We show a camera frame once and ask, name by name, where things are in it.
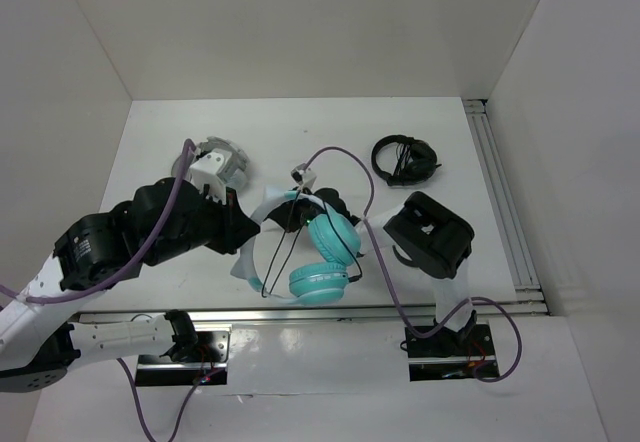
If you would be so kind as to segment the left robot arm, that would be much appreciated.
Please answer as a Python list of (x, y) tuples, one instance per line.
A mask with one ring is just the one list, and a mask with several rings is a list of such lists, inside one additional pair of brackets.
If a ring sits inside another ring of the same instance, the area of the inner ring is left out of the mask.
[(157, 355), (189, 359), (199, 343), (189, 315), (115, 324), (81, 324), (72, 316), (88, 301), (199, 247), (233, 255), (259, 226), (234, 190), (215, 202), (173, 177), (139, 188), (132, 200), (75, 222), (54, 244), (40, 273), (1, 311), (1, 390), (28, 393), (88, 364)]

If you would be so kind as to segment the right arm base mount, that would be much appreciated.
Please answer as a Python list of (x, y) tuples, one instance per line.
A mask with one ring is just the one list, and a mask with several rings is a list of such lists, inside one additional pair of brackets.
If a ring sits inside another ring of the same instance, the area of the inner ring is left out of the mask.
[(475, 325), (458, 341), (448, 329), (428, 339), (417, 338), (408, 328), (399, 344), (408, 358), (411, 382), (494, 379), (500, 376), (488, 324)]

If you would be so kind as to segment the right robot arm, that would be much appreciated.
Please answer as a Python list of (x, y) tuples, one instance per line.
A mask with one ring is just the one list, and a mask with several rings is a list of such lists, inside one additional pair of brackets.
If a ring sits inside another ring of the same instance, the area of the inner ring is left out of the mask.
[(436, 300), (436, 327), (428, 333), (411, 327), (411, 333), (419, 338), (437, 334), (438, 346), (448, 354), (460, 353), (469, 345), (477, 314), (466, 277), (457, 275), (471, 254), (474, 231), (468, 222), (419, 191), (401, 206), (362, 220), (350, 216), (336, 190), (321, 189), (315, 196), (317, 202), (308, 198), (289, 202), (289, 221), (277, 210), (269, 218), (287, 232), (306, 226), (322, 257), (345, 267), (382, 247), (402, 250), (408, 255), (399, 259), (403, 264), (433, 279)]

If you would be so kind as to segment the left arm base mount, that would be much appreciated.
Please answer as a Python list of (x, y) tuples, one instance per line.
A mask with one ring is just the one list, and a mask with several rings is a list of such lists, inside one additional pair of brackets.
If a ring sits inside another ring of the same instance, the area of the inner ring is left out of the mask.
[(223, 386), (228, 380), (230, 329), (198, 330), (198, 344), (183, 359), (140, 355), (134, 381), (137, 387)]

